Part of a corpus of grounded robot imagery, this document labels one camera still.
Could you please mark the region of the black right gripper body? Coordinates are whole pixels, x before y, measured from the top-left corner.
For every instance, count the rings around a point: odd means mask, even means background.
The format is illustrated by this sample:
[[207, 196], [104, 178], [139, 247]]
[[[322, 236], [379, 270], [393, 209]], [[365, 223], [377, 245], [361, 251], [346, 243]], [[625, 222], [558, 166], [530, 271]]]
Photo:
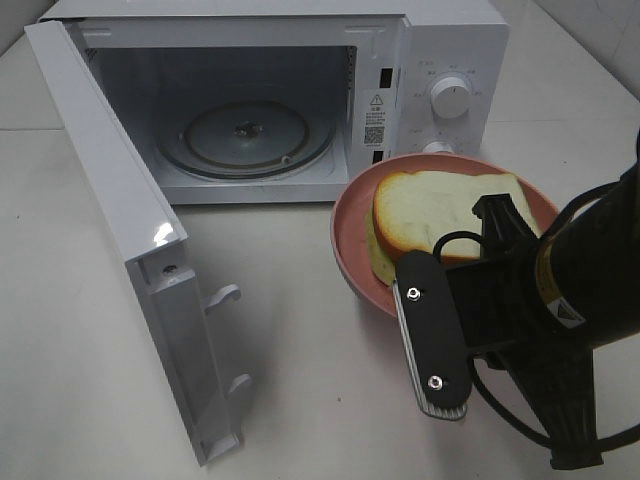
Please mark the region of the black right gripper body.
[[509, 373], [545, 431], [504, 407], [471, 366], [476, 390], [507, 423], [548, 448], [554, 468], [603, 462], [593, 350], [601, 341], [596, 300], [607, 263], [605, 240], [551, 239], [447, 273], [472, 357]]

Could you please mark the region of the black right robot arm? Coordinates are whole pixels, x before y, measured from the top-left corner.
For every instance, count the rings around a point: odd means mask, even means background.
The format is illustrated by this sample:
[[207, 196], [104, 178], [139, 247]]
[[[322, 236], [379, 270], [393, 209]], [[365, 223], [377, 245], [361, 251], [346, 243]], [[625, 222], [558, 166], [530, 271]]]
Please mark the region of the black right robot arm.
[[472, 392], [548, 449], [597, 466], [639, 439], [600, 437], [593, 353], [639, 331], [639, 170], [588, 190], [535, 235], [506, 194], [473, 206], [479, 232], [441, 236], [396, 263], [392, 284], [420, 410], [458, 421]]

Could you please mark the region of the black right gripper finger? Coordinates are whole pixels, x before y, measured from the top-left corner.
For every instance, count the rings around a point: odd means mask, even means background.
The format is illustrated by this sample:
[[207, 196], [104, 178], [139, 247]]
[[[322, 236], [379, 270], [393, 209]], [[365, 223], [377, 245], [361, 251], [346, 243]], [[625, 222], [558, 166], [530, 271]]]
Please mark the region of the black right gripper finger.
[[533, 254], [538, 237], [509, 194], [481, 196], [472, 213], [481, 220], [481, 259], [526, 260]]
[[414, 250], [395, 265], [392, 293], [406, 362], [420, 410], [436, 419], [462, 419], [471, 379], [467, 348], [444, 267]]

